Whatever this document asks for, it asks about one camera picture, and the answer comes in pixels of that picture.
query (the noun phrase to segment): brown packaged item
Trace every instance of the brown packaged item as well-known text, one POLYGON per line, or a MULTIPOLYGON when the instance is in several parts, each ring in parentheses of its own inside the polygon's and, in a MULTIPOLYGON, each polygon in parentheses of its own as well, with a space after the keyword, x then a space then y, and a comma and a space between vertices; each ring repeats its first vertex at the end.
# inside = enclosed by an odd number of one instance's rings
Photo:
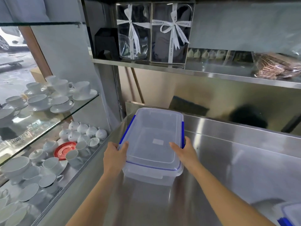
POLYGON ((277 53, 255 53, 255 77, 279 80, 301 74, 301 62, 277 53))

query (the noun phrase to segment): red saucer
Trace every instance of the red saucer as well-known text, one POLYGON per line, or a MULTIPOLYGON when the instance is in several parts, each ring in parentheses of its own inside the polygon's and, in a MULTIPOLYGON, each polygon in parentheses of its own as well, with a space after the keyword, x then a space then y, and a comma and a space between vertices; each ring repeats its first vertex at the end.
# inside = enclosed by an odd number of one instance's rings
POLYGON ((54 156, 57 157, 59 160, 66 160, 66 154, 69 151, 72 151, 75 149, 75 142, 66 142, 62 145, 59 145, 58 148, 54 151, 54 156))

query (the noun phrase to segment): hand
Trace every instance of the hand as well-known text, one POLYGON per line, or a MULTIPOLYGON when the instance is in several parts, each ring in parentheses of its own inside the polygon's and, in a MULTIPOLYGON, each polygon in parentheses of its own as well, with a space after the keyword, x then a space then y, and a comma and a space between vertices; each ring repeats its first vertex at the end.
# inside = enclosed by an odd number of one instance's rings
POLYGON ((180 161, 188 169, 190 173, 194 173, 197 170, 197 167, 201 164, 198 155, 191 144, 191 140, 188 137, 185 137, 186 145, 182 149, 175 143, 169 143, 171 148, 175 151, 180 161))
POLYGON ((126 151, 129 142, 126 141, 120 150, 117 150, 118 144, 109 142, 103 157, 103 174, 110 177, 117 177, 126 163, 126 151))

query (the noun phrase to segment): clear plastic box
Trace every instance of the clear plastic box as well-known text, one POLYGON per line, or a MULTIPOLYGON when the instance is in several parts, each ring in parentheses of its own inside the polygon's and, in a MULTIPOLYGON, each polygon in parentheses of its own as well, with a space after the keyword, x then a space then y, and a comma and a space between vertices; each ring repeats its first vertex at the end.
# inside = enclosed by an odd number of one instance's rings
POLYGON ((183 165, 169 142, 184 146, 184 117, 175 111, 140 108, 124 133, 120 146, 129 141, 125 176, 171 186, 183 165))

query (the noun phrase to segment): white ribbon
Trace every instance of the white ribbon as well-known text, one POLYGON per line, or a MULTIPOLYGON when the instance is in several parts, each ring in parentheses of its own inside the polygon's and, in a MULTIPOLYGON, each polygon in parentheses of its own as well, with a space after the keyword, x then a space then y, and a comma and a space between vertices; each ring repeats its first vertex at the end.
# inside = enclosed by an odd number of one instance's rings
POLYGON ((126 17, 129 20, 117 20, 117 25, 119 24, 125 24, 125 23, 129 23, 130 24, 130 29, 129 29, 129 40, 130 40, 130 56, 131 59, 134 59, 134 43, 135 43, 135 47, 136 47, 136 53, 141 53, 140 50, 140 43, 139 43, 139 38, 137 35, 137 32, 133 26, 133 24, 136 24, 138 26, 141 26, 143 28, 151 28, 151 24, 146 22, 146 23, 138 23, 138 22, 132 22, 132 4, 128 5, 128 8, 124 10, 124 14, 126 15, 126 17))
POLYGON ((183 44, 188 43, 189 41, 186 38, 185 34, 183 33, 182 29, 179 26, 183 27, 191 27, 191 21, 177 21, 177 9, 178 4, 172 4, 172 12, 171 12, 171 19, 172 22, 164 21, 164 20, 152 20, 152 25, 161 25, 160 32, 162 33, 168 33, 171 30, 170 33, 170 40, 169 40, 169 55, 168 55, 168 63, 172 64, 173 59, 173 46, 175 46, 175 49, 179 49, 179 40, 177 33, 175 29, 177 29, 178 34, 183 42, 183 44), (162 30, 163 26, 169 26, 166 30, 162 30))

